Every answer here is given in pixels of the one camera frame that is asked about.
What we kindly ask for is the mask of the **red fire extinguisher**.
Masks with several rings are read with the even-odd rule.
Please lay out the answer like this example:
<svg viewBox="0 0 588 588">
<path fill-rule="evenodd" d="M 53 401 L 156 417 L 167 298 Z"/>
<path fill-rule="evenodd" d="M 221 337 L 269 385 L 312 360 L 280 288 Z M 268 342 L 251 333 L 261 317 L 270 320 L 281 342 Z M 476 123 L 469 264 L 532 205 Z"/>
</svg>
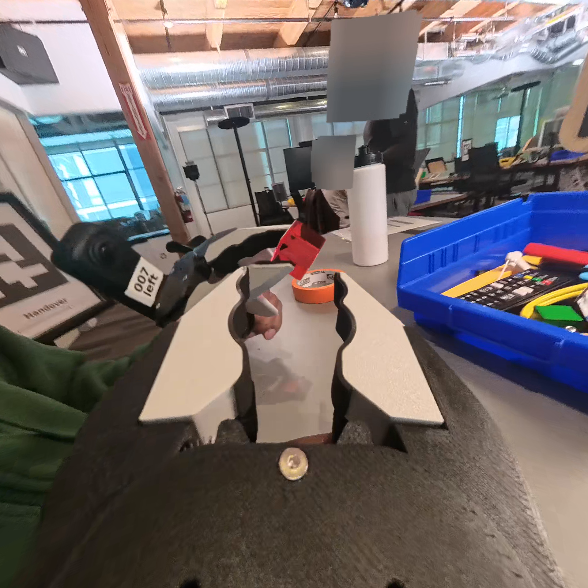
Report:
<svg viewBox="0 0 588 588">
<path fill-rule="evenodd" d="M 183 222 L 185 224 L 193 223 L 194 216 L 185 190 L 182 187 L 177 187 L 174 190 L 174 197 Z"/>
</svg>

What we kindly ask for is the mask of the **black computer monitor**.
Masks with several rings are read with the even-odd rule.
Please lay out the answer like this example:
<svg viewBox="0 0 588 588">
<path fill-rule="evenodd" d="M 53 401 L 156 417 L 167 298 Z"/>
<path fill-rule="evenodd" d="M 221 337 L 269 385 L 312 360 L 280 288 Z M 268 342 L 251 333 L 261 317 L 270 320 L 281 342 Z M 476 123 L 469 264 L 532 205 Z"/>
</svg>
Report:
<svg viewBox="0 0 588 588">
<path fill-rule="evenodd" d="M 311 170 L 312 143 L 300 142 L 297 147 L 283 149 L 290 194 L 315 188 Z"/>
</svg>

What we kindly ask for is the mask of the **yellow plastic tool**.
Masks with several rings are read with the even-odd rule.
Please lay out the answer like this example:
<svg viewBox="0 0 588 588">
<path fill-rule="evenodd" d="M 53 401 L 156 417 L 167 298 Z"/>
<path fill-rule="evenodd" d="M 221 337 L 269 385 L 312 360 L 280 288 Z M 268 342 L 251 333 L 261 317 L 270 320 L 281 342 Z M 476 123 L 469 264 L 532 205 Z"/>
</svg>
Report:
<svg viewBox="0 0 588 588">
<path fill-rule="evenodd" d="M 505 279 L 513 274 L 514 272 L 512 267 L 503 264 L 497 268 L 488 271 L 482 271 L 482 273 L 479 275 L 476 275 L 465 282 L 445 290 L 442 295 L 449 298 L 459 298 L 469 292 L 484 288 L 500 279 Z"/>
</svg>

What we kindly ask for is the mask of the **orange tape roll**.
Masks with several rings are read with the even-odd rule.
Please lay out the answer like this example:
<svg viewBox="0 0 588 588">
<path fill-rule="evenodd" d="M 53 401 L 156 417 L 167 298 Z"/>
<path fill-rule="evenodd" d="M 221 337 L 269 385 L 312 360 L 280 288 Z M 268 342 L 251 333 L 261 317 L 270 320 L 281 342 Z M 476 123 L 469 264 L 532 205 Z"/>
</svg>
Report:
<svg viewBox="0 0 588 588">
<path fill-rule="evenodd" d="M 334 301 L 334 278 L 339 269 L 309 270 L 301 279 L 291 281 L 293 297 L 297 302 L 319 305 Z"/>
</svg>

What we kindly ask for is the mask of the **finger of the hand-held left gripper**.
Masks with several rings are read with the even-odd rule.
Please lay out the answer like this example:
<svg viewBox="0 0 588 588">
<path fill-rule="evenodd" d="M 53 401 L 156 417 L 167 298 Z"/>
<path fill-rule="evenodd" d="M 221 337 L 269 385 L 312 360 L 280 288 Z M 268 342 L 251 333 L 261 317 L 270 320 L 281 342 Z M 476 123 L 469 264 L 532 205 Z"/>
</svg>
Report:
<svg viewBox="0 0 588 588">
<path fill-rule="evenodd" d="M 263 294 L 295 268 L 290 262 L 240 262 L 243 268 L 239 281 L 239 292 L 245 302 L 245 310 L 253 316 L 273 318 L 279 314 L 277 307 L 269 302 Z"/>
<path fill-rule="evenodd" d="M 196 257 L 212 269 L 236 269 L 249 259 L 278 246 L 290 224 L 228 229 L 196 246 Z"/>
</svg>

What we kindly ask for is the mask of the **silver ceiling duct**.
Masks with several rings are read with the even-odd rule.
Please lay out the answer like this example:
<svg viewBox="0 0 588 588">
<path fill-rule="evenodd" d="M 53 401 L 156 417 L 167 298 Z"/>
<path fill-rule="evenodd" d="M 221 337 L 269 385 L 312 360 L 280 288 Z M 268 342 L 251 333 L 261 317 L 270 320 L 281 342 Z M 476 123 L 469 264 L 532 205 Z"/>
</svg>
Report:
<svg viewBox="0 0 588 588">
<path fill-rule="evenodd" d="M 236 49 L 134 56 L 161 113 L 324 95 L 328 47 Z"/>
</svg>

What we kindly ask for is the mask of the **framed black white tag sign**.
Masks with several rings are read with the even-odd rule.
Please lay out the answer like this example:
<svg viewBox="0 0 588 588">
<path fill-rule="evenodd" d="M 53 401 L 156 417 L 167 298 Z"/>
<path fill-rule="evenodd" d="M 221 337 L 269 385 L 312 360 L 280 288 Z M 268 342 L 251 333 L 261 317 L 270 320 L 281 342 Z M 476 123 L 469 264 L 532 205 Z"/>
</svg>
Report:
<svg viewBox="0 0 588 588">
<path fill-rule="evenodd" d="M 51 261 L 58 239 L 11 192 L 1 192 L 1 326 L 41 343 L 114 305 Z"/>
</svg>

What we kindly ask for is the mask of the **white squeeze bottle black cap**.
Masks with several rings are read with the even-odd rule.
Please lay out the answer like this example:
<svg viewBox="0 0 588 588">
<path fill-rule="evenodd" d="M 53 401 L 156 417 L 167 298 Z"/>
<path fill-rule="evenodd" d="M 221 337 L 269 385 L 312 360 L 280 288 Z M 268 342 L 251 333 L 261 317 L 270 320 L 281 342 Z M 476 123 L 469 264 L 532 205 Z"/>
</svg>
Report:
<svg viewBox="0 0 588 588">
<path fill-rule="evenodd" d="M 386 167 L 382 154 L 358 149 L 353 185 L 348 190 L 352 259 L 362 267 L 388 261 Z"/>
</svg>

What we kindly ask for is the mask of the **green plastic block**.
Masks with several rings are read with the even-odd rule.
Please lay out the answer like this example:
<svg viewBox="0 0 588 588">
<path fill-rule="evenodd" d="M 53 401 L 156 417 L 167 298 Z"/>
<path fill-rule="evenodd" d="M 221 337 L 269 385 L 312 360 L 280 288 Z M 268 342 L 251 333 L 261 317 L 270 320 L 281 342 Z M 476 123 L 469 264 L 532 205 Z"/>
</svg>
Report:
<svg viewBox="0 0 588 588">
<path fill-rule="evenodd" d="M 556 326 L 577 326 L 584 322 L 584 316 L 570 305 L 538 305 L 533 310 L 533 318 Z"/>
</svg>

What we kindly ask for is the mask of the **black floor lamp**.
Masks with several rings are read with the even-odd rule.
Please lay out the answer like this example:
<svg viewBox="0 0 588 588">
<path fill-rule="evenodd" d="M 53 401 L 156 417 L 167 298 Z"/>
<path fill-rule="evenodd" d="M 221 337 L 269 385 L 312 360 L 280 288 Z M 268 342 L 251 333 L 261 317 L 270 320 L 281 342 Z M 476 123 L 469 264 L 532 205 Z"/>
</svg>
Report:
<svg viewBox="0 0 588 588">
<path fill-rule="evenodd" d="M 260 227 L 261 222 L 259 220 L 259 213 L 256 208 L 254 193 L 253 193 L 253 190 L 251 187 L 251 181 L 250 181 L 250 178 L 248 175 L 244 152 L 243 152 L 243 148 L 242 148 L 242 143 L 241 143 L 240 136 L 239 136 L 239 129 L 246 127 L 249 124 L 249 122 L 250 122 L 250 119 L 246 116 L 229 116 L 229 117 L 225 118 L 224 120 L 220 121 L 217 125 L 218 125 L 219 129 L 231 130 L 233 132 L 233 135 L 234 135 L 235 141 L 236 141 L 236 145 L 237 145 L 237 150 L 238 150 L 238 155 L 239 155 L 239 159 L 240 159 L 242 172 L 243 172 L 243 175 L 245 178 L 245 184 L 246 184 L 246 189 L 247 189 L 247 193 L 248 193 L 248 197 L 249 197 L 249 203 L 250 203 L 252 213 L 254 216 L 254 222 L 257 227 Z"/>
</svg>

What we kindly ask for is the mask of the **black remote control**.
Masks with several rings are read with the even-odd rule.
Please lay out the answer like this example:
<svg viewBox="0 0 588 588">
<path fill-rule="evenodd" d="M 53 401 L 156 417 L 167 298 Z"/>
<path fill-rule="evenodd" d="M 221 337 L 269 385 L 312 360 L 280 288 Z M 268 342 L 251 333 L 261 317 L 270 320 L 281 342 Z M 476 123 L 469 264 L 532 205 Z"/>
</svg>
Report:
<svg viewBox="0 0 588 588">
<path fill-rule="evenodd" d="M 579 272 L 562 266 L 528 269 L 458 297 L 498 311 L 515 313 L 534 299 L 570 286 L 585 285 Z"/>
</svg>

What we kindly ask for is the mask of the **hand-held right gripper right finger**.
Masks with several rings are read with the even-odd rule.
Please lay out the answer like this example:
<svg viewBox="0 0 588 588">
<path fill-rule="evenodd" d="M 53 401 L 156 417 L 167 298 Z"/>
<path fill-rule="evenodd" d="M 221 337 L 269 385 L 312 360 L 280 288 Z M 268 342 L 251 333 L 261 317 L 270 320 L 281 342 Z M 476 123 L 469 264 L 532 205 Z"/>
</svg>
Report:
<svg viewBox="0 0 588 588">
<path fill-rule="evenodd" d="M 398 427 L 443 428 L 445 419 L 404 324 L 348 274 L 334 274 L 336 353 L 332 440 L 355 423 L 374 445 L 403 446 Z"/>
</svg>

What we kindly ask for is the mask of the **blue plastic bin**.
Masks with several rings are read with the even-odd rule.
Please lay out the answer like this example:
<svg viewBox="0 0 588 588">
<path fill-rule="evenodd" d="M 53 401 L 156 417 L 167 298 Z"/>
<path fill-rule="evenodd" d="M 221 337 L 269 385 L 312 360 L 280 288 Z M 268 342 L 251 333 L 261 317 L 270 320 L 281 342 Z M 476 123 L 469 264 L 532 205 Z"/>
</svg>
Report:
<svg viewBox="0 0 588 588">
<path fill-rule="evenodd" d="M 587 250 L 587 192 L 515 199 L 405 240 L 397 298 L 418 324 L 587 392 L 587 336 L 443 293 L 529 243 Z"/>
</svg>

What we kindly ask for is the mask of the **wooden support post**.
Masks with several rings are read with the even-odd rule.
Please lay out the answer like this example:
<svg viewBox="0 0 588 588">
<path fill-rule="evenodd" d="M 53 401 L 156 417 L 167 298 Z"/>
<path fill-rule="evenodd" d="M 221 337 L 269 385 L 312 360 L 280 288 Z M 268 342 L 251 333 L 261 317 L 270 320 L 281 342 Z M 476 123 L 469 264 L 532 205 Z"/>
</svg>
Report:
<svg viewBox="0 0 588 588">
<path fill-rule="evenodd" d="M 112 1 L 79 1 L 111 80 L 127 125 L 135 139 L 148 178 L 172 239 L 187 244 L 190 234 L 175 199 L 158 139 L 163 131 L 142 83 Z"/>
</svg>

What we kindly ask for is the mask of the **person's left hand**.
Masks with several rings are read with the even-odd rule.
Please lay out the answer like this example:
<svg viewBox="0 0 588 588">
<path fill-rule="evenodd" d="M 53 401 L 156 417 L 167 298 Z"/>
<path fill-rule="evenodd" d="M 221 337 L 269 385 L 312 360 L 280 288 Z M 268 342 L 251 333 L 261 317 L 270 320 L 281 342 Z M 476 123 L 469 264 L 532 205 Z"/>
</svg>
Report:
<svg viewBox="0 0 588 588">
<path fill-rule="evenodd" d="M 274 292 L 270 290 L 265 291 L 258 300 L 261 300 L 262 297 L 268 301 L 268 304 L 276 309 L 277 314 L 273 316 L 254 315 L 253 327 L 247 338 L 252 339 L 261 336 L 264 340 L 270 341 L 276 336 L 282 327 L 283 304 Z"/>
</svg>

